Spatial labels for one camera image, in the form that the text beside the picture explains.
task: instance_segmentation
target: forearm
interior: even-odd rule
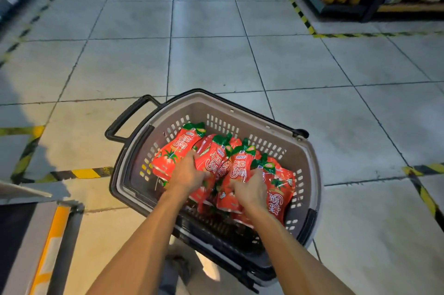
[[[250,212],[286,295],[353,295],[266,209]]]
[[[166,191],[156,208],[91,286],[87,295],[156,294],[170,235],[186,200],[173,189]]]

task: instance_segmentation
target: supermarket aisle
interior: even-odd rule
[[[3,34],[2,52],[47,1],[27,6]],[[357,294],[442,292],[444,234],[411,183],[397,178],[406,163],[444,161],[444,36],[315,39],[287,0],[55,0],[25,40],[0,69],[0,127],[46,125],[25,178],[113,166],[120,146],[103,133],[136,97],[163,101],[202,87],[310,132],[329,185],[315,242]],[[0,137],[1,179],[27,139]],[[437,202],[441,177],[423,180]],[[92,211],[66,294],[83,294],[141,221],[107,184],[39,185]],[[247,292],[204,264],[192,294]]]

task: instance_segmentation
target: basket handle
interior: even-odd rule
[[[144,95],[140,97],[137,101],[135,101],[132,105],[125,109],[123,113],[108,127],[105,131],[105,137],[110,141],[125,143],[128,138],[122,136],[116,136],[115,134],[119,131],[119,129],[125,124],[125,122],[132,116],[134,113],[143,107],[148,102],[153,102],[156,107],[160,106],[160,102],[156,100],[151,95]]]

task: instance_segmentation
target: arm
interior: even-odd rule
[[[354,295],[268,212],[261,170],[255,170],[247,183],[233,181],[232,188],[258,232],[286,295]]]
[[[154,295],[176,217],[192,191],[205,177],[196,170],[190,151],[173,171],[170,187],[93,282],[86,295]]]

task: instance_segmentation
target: gray plastic shopping basket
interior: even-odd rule
[[[130,137],[116,136],[119,128],[147,102],[158,107]],[[322,187],[318,162],[307,140],[308,132],[292,129],[203,89],[184,92],[162,104],[150,95],[142,96],[114,121],[105,136],[124,146],[114,167],[110,192],[147,216],[164,192],[149,163],[187,121],[205,122],[207,134],[231,132],[234,137],[247,137],[260,152],[275,157],[283,167],[296,173],[296,191],[286,210],[285,226],[308,247],[316,229]],[[243,225],[233,226],[184,207],[173,235],[257,292],[254,284],[274,283],[275,271],[255,232]]]

